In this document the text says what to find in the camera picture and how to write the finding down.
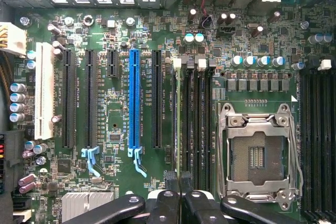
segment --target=white connector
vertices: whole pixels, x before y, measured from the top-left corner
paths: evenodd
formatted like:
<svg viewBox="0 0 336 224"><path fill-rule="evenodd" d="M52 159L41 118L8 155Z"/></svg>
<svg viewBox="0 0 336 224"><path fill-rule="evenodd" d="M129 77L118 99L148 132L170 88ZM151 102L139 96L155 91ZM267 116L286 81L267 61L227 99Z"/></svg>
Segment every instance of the white connector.
<svg viewBox="0 0 336 224"><path fill-rule="evenodd" d="M27 32L10 22L0 22L0 50L14 55L26 55Z"/></svg>
<svg viewBox="0 0 336 224"><path fill-rule="evenodd" d="M54 125L54 48L36 43L35 139L53 137Z"/></svg>

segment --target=chip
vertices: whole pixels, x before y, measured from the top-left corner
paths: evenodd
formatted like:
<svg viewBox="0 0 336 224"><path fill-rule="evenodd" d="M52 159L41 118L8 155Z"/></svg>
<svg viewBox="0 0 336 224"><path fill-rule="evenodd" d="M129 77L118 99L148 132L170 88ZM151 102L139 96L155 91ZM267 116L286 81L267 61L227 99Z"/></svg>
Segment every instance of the chip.
<svg viewBox="0 0 336 224"><path fill-rule="evenodd" d="M220 48L215 47L213 54L214 54L214 57L220 57L221 56Z"/></svg>
<svg viewBox="0 0 336 224"><path fill-rule="evenodd" d="M58 173L71 173L71 160L68 158L60 158L57 163Z"/></svg>

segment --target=green circuit board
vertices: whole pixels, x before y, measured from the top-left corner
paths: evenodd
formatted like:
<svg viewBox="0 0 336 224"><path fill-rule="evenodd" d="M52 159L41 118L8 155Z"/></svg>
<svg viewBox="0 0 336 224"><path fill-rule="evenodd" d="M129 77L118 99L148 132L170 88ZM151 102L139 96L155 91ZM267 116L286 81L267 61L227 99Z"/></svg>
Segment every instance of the green circuit board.
<svg viewBox="0 0 336 224"><path fill-rule="evenodd" d="M216 139L218 105L231 103L239 113L275 113L280 104L286 103L296 122L299 132L299 79L298 73L291 64L302 61L309 55L329 55L335 53L335 45L311 45L307 42L311 33L331 33L335 17L335 7L323 6L315 9L299 9L295 6L282 6L281 20L269 24L267 17L248 16L245 10L208 7L207 12L214 18L221 12L235 13L236 20L232 26L236 32L230 37L216 35L214 29L200 29L197 17L193 23L187 21L190 7L174 6L170 10L138 10L138 9L20 9L16 13L17 26L22 16L29 17L32 25L27 28L28 50L36 50L37 42L51 43L52 36L47 30L50 23L57 24L67 40L67 48L76 55L76 143L73 148L62 145L61 124L55 124L54 137L43 141L48 150L43 154L47 163L38 166L35 158L26 160L26 173L37 175L38 186L27 193L33 199L35 223L61 223L61 198L69 192L112 191L114 198L124 195L127 191L146 198L148 193L156 189L164 189L164 172L167 170L183 170L185 160L183 154L175 155L177 149L182 153L185 145L193 145L192 141L185 143L183 126L185 96L185 75L182 70L173 70L173 60L182 59L213 59L216 68L211 80L211 120L210 126L210 162L198 167L201 172L195 189L209 188L217 196L216 189ZM86 27L83 18L91 15L94 24ZM64 24L64 18L72 17L74 26ZM135 26L130 28L125 24L128 17L135 19ZM114 20L115 28L108 28L105 21ZM308 20L310 28L303 30L302 21ZM264 32L251 38L251 30L247 24L258 23ZM183 38L187 33L202 33L204 41L200 44L186 45ZM121 48L121 42L127 43L127 49ZM107 49L119 52L119 78L108 77ZM146 172L146 178L135 170L133 159L128 157L129 138L129 50L138 49L141 55L141 91L140 91L140 143L143 146L141 169ZM100 173L103 181L92 183L94 177L88 172L86 159L81 157L85 148L86 123L86 58L85 50L93 50L97 54L97 145L100 147L96 155L97 164L94 168ZM162 52L162 144L161 148L152 147L152 50ZM282 56L285 64L275 68L272 64L259 67L233 67L231 59L235 55L243 58L254 56L270 56L273 60ZM35 113L34 81L31 71L26 68L26 59L15 60L15 82L27 85L26 121L16 125L21 129L33 129ZM62 114L63 72L62 61L55 59L54 100L49 101L54 107L55 115ZM239 80L265 79L267 81L285 80L288 88L275 88L267 91L249 91L245 84L237 84ZM228 80L234 80L236 88L230 88ZM205 176L210 173L210 185L206 185ZM56 192L50 192L49 184L58 183ZM281 211L278 204L269 204L271 208ZM304 221L300 217L300 200L296 199L285 214Z"/></svg>

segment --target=motherboard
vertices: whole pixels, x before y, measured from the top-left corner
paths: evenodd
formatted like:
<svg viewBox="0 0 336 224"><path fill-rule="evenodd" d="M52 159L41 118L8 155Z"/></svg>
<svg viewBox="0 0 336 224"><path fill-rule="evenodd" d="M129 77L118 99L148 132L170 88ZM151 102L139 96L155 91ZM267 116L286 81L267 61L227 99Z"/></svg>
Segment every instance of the motherboard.
<svg viewBox="0 0 336 224"><path fill-rule="evenodd" d="M15 58L11 121L27 142L14 201L32 199L33 223L58 224L70 206L146 198L167 172L189 171L217 200L304 223L299 70L336 54L335 11L19 9L28 54Z"/></svg>

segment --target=black connector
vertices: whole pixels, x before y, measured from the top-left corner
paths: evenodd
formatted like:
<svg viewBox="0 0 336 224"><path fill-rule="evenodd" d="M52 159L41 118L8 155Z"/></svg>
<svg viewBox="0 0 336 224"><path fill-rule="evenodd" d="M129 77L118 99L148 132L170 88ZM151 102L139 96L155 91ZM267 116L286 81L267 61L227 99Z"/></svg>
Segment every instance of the black connector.
<svg viewBox="0 0 336 224"><path fill-rule="evenodd" d="M107 76L119 79L119 53L116 50L107 51Z"/></svg>
<svg viewBox="0 0 336 224"><path fill-rule="evenodd" d="M86 111L84 125L84 142L86 148L97 146L97 97L98 97L98 62L97 54L93 50L85 51L85 79L86 79Z"/></svg>
<svg viewBox="0 0 336 224"><path fill-rule="evenodd" d="M73 148L76 140L76 54L63 52L62 73L62 145Z"/></svg>
<svg viewBox="0 0 336 224"><path fill-rule="evenodd" d="M152 147L162 145L162 53L152 51Z"/></svg>

